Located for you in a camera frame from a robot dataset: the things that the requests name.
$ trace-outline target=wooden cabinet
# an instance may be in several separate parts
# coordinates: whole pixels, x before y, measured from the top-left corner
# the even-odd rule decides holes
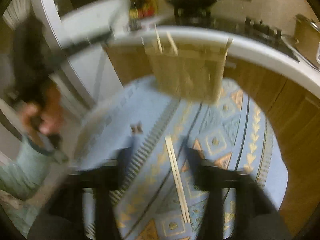
[[[108,48],[122,84],[151,74],[142,46]],[[320,100],[271,70],[227,57],[224,76],[234,79],[270,120],[288,169],[288,186],[280,214],[293,235],[320,201]]]

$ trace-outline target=dark cuff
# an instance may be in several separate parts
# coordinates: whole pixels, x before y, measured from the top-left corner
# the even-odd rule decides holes
[[[52,156],[54,154],[54,151],[47,151],[46,149],[39,147],[39,145],[35,144],[29,137],[27,137],[27,139],[30,146],[38,153],[41,153],[45,156]]]

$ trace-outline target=person's arm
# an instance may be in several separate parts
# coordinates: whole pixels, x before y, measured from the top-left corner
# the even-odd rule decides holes
[[[21,200],[32,197],[50,170],[54,152],[44,150],[38,132],[31,125],[31,118],[41,116],[39,131],[44,135],[58,133],[63,123],[60,92],[54,83],[46,91],[46,105],[41,109],[35,103],[27,104],[20,113],[27,136],[23,137],[17,160],[0,166],[0,190]]]

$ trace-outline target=pair of chopsticks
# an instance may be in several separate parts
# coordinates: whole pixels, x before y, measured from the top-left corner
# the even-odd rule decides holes
[[[181,212],[183,216],[184,223],[190,223],[190,216],[189,216],[189,210],[187,206],[186,197],[184,195],[183,186],[181,182],[180,172],[177,164],[176,155],[173,150],[173,144],[171,140],[171,136],[167,135],[165,137],[165,143],[167,145],[169,160],[171,164],[172,174],[174,178],[174,183],[176,184],[178,198],[180,202]]]
[[[159,51],[160,53],[162,54],[163,53],[163,50],[162,50],[162,46],[161,46],[161,42],[160,42],[160,37],[159,37],[159,33],[158,33],[158,30],[157,30],[157,26],[155,24],[155,31],[156,31],[156,37],[157,37],[157,42],[158,42],[158,47],[159,47]],[[167,32],[167,37],[168,37],[168,40],[170,42],[170,45],[174,51],[174,53],[176,55],[178,55],[178,48],[177,48],[177,45],[175,44],[171,34],[169,32]]]

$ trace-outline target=brown star-shaped object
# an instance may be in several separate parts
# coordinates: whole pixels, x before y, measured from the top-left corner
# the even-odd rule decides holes
[[[143,133],[141,122],[138,122],[137,124],[131,124],[130,127],[132,130],[132,134]]]

